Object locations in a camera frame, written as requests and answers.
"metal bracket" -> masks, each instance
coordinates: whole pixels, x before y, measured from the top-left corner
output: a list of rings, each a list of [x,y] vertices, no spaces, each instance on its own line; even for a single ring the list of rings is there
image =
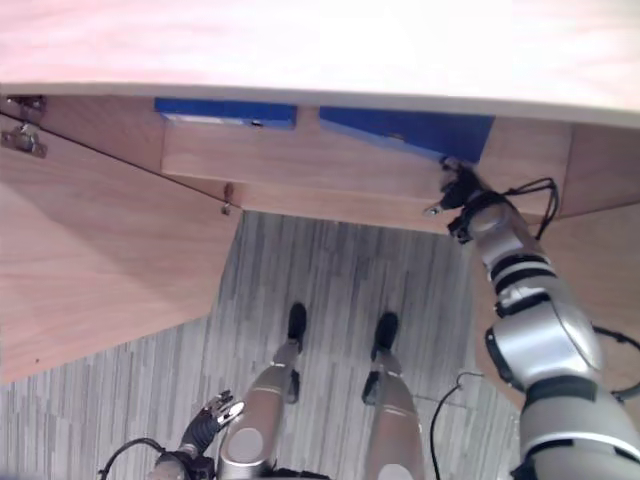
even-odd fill
[[[38,138],[38,127],[30,123],[23,123],[12,131],[2,131],[0,134],[0,145],[17,152],[28,153],[37,158],[47,156],[47,146],[40,143]]]
[[[7,103],[17,105],[20,118],[31,123],[40,123],[47,111],[47,97],[44,95],[9,96]]]
[[[223,215],[231,214],[231,200],[233,198],[233,183],[227,183],[224,186],[224,205],[220,209]]]

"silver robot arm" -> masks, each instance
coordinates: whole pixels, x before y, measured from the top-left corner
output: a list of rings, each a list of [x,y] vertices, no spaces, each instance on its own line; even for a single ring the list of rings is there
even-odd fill
[[[450,232],[475,242],[497,297],[487,349],[500,377],[526,395],[513,477],[640,478],[640,436],[602,386],[602,352],[588,317],[517,209],[469,167],[452,162],[445,170],[444,197],[429,212],[462,208]]]

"blue panel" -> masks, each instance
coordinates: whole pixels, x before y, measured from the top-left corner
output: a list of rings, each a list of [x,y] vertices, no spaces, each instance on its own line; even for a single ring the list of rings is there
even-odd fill
[[[155,110],[170,119],[293,129],[297,107],[276,103],[156,98]]]
[[[443,156],[478,163],[493,118],[435,112],[320,108],[326,127],[381,147],[399,148],[434,160]]]

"floor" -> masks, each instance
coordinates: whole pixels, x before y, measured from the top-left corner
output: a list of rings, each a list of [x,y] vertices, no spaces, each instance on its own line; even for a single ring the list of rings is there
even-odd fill
[[[245,213],[211,315],[0,389],[0,472],[95,478],[125,440],[176,446],[224,388],[242,394],[285,335],[294,301],[309,311],[300,402],[287,411],[279,464],[360,478],[372,410],[360,401],[378,316],[398,312],[396,353],[428,422],[462,370],[474,370],[469,252],[444,236]],[[438,419],[444,479],[507,479],[517,412],[467,377]],[[112,479],[141,479],[135,447]],[[433,478],[430,460],[428,478]]]

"black cable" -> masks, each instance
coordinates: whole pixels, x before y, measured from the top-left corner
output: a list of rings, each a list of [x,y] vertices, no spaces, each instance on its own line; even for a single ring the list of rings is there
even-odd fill
[[[435,434],[435,430],[436,430],[436,420],[438,419],[438,414],[440,413],[440,410],[442,410],[444,402],[446,402],[447,399],[451,395],[453,395],[457,390],[462,389],[462,384],[460,383],[460,379],[464,375],[471,375],[471,376],[474,376],[474,377],[484,377],[484,375],[481,374],[481,373],[474,373],[474,372],[462,372],[462,373],[460,373],[456,377],[456,385],[455,385],[455,387],[453,387],[451,390],[449,390],[444,395],[444,397],[442,397],[440,399],[440,401],[438,402],[438,406],[436,407],[436,411],[433,414],[433,418],[431,419],[431,425],[429,425],[429,448],[431,450],[431,461],[433,462],[433,471],[436,474],[436,480],[441,480],[440,479],[440,467],[438,466],[438,459],[436,458],[436,447],[435,447],[435,442],[434,442],[434,434]]]
[[[541,192],[543,190],[549,190],[549,201],[547,202],[547,208],[545,209],[544,216],[540,222],[538,233],[535,235],[536,240],[540,240],[542,238],[542,234],[553,221],[558,213],[558,209],[560,208],[560,195],[558,194],[558,185],[555,180],[551,177],[543,177],[532,182],[525,183],[524,185],[520,185],[517,188],[510,188],[506,192],[502,193],[505,197],[512,197]]]
[[[598,335],[611,337],[614,340],[616,340],[618,343],[628,343],[629,345],[635,347],[636,350],[640,352],[640,342],[638,342],[637,340],[631,337],[628,337],[624,333],[615,332],[613,330],[609,330],[604,327],[597,327],[595,325],[593,327],[593,331],[596,332]],[[625,400],[629,400],[630,398],[640,395],[640,382],[628,388],[623,388],[621,390],[613,390],[611,392],[611,395],[613,395],[620,403],[623,403]]]
[[[156,442],[155,440],[153,440],[152,438],[146,438],[146,437],[141,437],[141,438],[136,438],[134,440],[130,440],[127,443],[125,443],[124,445],[122,445],[118,450],[116,450],[113,455],[111,455],[111,458],[109,458],[109,460],[107,461],[107,463],[105,464],[104,468],[102,470],[98,470],[98,479],[99,480],[106,480],[107,475],[109,475],[109,471],[111,470],[111,467],[113,466],[113,462],[116,461],[116,458],[118,458],[118,456],[124,452],[125,450],[128,450],[129,448],[133,447],[134,445],[147,445],[148,447],[153,448],[156,452],[163,454],[166,452],[166,450],[164,448],[162,448],[162,446]]]

